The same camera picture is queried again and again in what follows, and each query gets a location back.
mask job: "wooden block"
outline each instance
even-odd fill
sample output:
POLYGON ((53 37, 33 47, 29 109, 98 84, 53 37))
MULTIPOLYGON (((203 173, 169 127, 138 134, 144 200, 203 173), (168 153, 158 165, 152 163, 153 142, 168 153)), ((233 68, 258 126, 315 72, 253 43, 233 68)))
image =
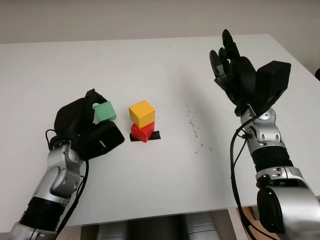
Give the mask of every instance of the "wooden block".
POLYGON ((144 143, 146 143, 152 133, 155 130, 155 122, 150 123, 149 125, 139 129, 138 126, 134 123, 131 127, 131 134, 132 137, 138 139, 144 143))
POLYGON ((153 123, 156 119, 155 109, 146 100, 129 107, 129 113, 132 122, 139 129, 153 123))
POLYGON ((117 118, 116 112, 109 101, 94 106, 93 109, 100 122, 113 121, 117 118))

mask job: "white table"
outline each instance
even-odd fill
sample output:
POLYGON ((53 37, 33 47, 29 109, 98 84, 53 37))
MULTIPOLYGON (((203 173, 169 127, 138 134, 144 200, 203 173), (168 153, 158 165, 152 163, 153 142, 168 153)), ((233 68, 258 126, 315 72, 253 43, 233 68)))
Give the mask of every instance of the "white table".
MULTIPOLYGON (((292 64, 277 126, 320 195, 320 82, 269 35, 233 39, 256 69, 292 64)), ((0 232, 20 219, 47 168, 44 133, 57 111, 92 88, 112 102, 125 142, 90 160, 69 226, 235 207, 229 147, 240 119, 209 61, 221 46, 220 36, 0 45, 0 232), (161 140, 130 142, 128 107, 141 100, 154 106, 161 140)), ((256 204, 255 174, 246 148, 236 166, 244 206, 256 204)))

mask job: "green cube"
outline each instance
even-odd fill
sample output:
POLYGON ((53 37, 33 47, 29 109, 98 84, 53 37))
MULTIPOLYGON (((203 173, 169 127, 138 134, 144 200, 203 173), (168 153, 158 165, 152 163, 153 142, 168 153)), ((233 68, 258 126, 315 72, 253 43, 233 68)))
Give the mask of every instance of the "green cube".
POLYGON ((113 121, 117 118, 116 112, 109 101, 94 106, 93 109, 100 122, 113 121))

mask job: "floor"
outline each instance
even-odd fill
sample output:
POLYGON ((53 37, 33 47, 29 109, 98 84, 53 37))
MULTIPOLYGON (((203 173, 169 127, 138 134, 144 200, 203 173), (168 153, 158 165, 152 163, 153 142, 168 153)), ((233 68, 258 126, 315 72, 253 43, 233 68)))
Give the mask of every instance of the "floor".
POLYGON ((81 227, 65 227, 56 240, 80 240, 81 227))
MULTIPOLYGON (((259 220, 255 220, 252 212, 251 212, 251 207, 244 207, 243 208, 243 212, 246 215, 246 217, 250 220, 250 222, 258 229, 260 229, 261 231, 263 231, 265 234, 270 235, 271 237, 275 238, 275 239, 279 239, 278 236, 275 233, 270 233, 267 230, 264 229, 264 227, 261 225, 259 220)), ((269 240, 270 238, 264 236, 263 234, 259 233, 257 230, 253 229, 252 227, 250 228, 251 232, 253 234, 253 236, 257 239, 257 240, 269 240)))

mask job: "metal bracket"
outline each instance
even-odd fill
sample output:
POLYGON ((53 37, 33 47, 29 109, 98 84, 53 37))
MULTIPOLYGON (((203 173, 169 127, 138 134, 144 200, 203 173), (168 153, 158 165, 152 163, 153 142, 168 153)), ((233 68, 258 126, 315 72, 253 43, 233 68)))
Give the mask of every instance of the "metal bracket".
MULTIPOLYGON (((241 115, 241 123, 245 123, 254 116, 255 113, 251 107, 247 107, 241 115)), ((245 132, 251 136, 248 138, 247 143, 251 155, 255 150, 260 148, 270 146, 280 146, 286 148, 280 131, 276 125, 276 118, 276 112, 270 108, 259 118, 244 127, 245 132)))
POLYGON ((312 192, 308 183, 304 180, 300 170, 294 166, 276 166, 266 168, 257 172, 255 179, 257 180, 258 185, 260 183, 265 183, 264 186, 260 187, 273 186, 273 182, 277 182, 277 185, 279 185, 279 182, 281 181, 285 184, 288 180, 297 180, 299 187, 305 187, 312 192))
POLYGON ((48 170, 36 188, 33 197, 67 206, 80 181, 80 155, 70 148, 70 143, 53 149, 48 155, 48 170))

